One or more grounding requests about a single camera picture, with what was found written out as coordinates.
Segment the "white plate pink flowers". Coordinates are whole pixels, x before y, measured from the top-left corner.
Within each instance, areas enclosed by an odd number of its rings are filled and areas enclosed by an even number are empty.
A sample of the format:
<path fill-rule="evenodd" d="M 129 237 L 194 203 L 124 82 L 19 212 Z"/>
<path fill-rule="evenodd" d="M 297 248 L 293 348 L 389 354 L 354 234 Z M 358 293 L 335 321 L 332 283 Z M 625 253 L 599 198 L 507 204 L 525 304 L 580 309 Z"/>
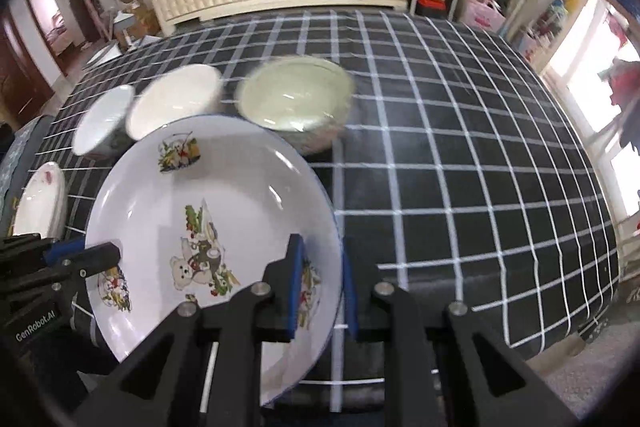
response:
<path fill-rule="evenodd" d="M 66 216 L 66 182 L 60 166 L 48 161 L 29 179 L 18 203 L 13 234 L 62 239 Z"/>

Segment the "white plate with bear cartoon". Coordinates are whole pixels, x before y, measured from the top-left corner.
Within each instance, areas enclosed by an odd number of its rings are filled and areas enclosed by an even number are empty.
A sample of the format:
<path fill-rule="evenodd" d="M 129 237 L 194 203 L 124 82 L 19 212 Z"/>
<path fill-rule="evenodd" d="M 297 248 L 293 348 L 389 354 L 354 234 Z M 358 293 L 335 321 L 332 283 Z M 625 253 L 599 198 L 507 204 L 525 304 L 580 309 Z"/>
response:
<path fill-rule="evenodd" d="M 225 303 L 304 242 L 295 337 L 262 348 L 260 399 L 269 403 L 312 369 L 342 293 L 342 243 L 328 195 L 291 145 L 236 117 L 166 124 L 134 144 L 106 177 L 86 242 L 120 252 L 89 277 L 96 324 L 127 358 L 176 306 Z"/>

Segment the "small white bowl red emblem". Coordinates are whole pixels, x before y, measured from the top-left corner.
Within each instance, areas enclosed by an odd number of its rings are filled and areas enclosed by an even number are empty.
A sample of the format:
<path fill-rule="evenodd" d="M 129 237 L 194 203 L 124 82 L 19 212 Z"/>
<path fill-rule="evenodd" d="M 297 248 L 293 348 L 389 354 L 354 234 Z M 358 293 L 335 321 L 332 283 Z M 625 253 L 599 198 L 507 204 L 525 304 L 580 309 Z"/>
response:
<path fill-rule="evenodd" d="M 134 103 L 134 87 L 118 86 L 104 92 L 80 118 L 72 151 L 94 160 L 115 158 L 132 144 L 126 118 Z"/>

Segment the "plain white bowl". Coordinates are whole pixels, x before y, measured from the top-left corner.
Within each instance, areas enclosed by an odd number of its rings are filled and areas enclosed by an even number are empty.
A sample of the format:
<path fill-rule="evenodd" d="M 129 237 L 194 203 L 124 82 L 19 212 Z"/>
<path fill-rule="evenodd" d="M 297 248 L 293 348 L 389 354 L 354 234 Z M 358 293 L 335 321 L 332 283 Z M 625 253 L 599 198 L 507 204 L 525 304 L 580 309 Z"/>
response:
<path fill-rule="evenodd" d="M 126 120 L 131 139 L 140 141 L 176 120 L 215 113 L 224 91 L 221 72 L 213 66 L 191 64 L 153 80 L 132 104 Z"/>

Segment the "black white grid tablecloth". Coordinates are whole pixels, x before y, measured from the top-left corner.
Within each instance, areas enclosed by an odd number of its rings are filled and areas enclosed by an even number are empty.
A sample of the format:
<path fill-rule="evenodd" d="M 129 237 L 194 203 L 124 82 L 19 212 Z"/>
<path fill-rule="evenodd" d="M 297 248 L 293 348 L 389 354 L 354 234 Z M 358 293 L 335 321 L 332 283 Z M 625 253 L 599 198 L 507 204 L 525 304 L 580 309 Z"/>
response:
<path fill-rule="evenodd" d="M 309 159 L 349 251 L 426 309 L 464 301 L 526 359 L 608 309 L 620 279 L 615 233 L 563 109 L 502 39 L 389 12 L 232 17 L 90 70 L 35 156 L 66 176 L 65 236 L 85 233 L 112 167 L 72 151 L 102 93 L 206 64 L 221 71 L 233 114 L 241 79 L 293 54 L 327 58 L 355 80 L 345 131 Z"/>

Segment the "green bowl black floral pattern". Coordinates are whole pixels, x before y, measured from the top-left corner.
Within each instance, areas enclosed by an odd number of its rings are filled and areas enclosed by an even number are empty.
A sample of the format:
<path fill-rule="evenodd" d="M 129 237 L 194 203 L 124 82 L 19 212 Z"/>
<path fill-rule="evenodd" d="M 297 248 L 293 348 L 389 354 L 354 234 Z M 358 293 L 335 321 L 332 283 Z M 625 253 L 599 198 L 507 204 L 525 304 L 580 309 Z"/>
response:
<path fill-rule="evenodd" d="M 300 155 L 329 150 L 347 122 L 355 80 L 324 58 L 289 55 L 259 65 L 234 92 L 246 120 L 277 133 Z"/>

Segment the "pink gift bag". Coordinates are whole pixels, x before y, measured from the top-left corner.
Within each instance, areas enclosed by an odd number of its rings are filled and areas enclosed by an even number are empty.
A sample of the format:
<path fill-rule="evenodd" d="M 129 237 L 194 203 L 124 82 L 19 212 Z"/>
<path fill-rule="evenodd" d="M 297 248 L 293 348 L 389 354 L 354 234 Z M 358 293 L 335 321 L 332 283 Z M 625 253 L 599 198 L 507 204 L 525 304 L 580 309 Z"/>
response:
<path fill-rule="evenodd" d="M 469 0 L 461 17 L 465 25 L 490 32 L 499 31 L 505 20 L 495 0 Z"/>

